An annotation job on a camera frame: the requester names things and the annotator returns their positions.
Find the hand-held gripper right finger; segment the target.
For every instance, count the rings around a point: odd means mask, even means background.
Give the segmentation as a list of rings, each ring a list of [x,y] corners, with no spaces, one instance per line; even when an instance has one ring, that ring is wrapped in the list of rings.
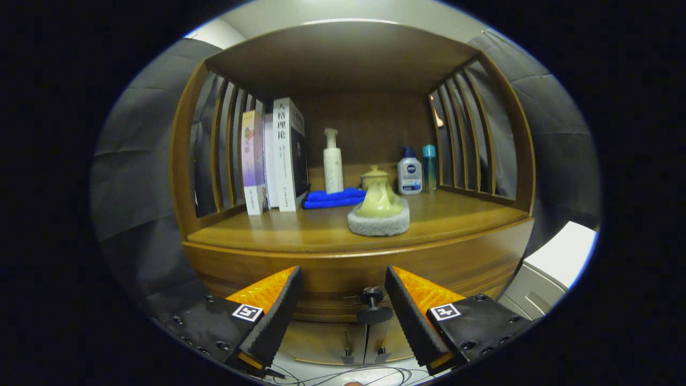
[[[483,293],[464,296],[389,265],[385,291],[418,364],[431,375],[480,361],[534,322]]]

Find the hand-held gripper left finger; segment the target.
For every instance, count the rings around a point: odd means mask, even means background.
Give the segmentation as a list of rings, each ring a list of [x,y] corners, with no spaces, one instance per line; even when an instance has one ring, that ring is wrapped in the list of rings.
[[[228,298],[199,281],[153,296],[153,317],[204,357],[250,376],[272,374],[272,362],[304,288],[292,266]]]

